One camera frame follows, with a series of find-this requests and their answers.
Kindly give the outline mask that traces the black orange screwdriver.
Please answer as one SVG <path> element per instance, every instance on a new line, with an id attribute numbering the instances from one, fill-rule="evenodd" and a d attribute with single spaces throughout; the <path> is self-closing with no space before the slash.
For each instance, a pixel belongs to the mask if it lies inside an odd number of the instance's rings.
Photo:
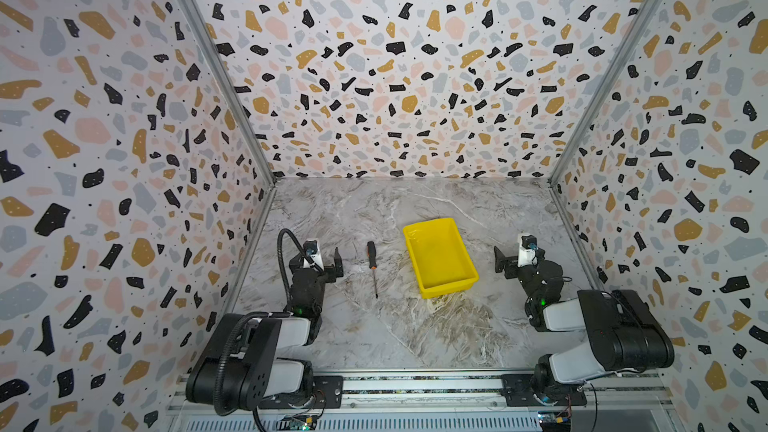
<path id="1" fill-rule="evenodd" d="M 379 297 L 378 283 L 376 278 L 377 251 L 376 251 L 375 243 L 373 241 L 367 242 L 367 256 L 368 256 L 369 269 L 371 270 L 371 273 L 372 273 L 372 279 L 373 279 L 373 285 L 374 285 L 374 296 L 378 298 Z"/>

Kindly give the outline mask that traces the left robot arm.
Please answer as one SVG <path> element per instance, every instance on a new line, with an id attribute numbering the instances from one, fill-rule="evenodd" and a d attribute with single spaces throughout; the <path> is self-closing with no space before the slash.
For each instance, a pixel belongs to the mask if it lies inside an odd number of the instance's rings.
<path id="1" fill-rule="evenodd" d="M 313 344 L 322 326 L 325 288 L 344 276 L 342 258 L 322 272 L 300 255 L 289 261 L 291 303 L 282 312 L 228 313 L 188 375 L 187 401 L 220 416 L 255 409 L 304 409 L 342 385 L 339 376 L 317 378 L 312 363 L 281 358 L 282 350 Z"/>

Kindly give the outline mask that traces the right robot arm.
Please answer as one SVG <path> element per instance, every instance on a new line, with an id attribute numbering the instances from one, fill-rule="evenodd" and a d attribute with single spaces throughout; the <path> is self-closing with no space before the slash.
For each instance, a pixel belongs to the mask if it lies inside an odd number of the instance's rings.
<path id="1" fill-rule="evenodd" d="M 534 236 L 524 235 L 515 255 L 499 248 L 493 252 L 494 271 L 518 280 L 526 293 L 524 312 L 536 331 L 586 334 L 570 349 L 539 358 L 529 386 L 538 402 L 557 405 L 573 399 L 593 379 L 672 366 L 672 340 L 637 292 L 581 289 L 564 300 L 562 289 L 572 279 L 545 258 Z"/>

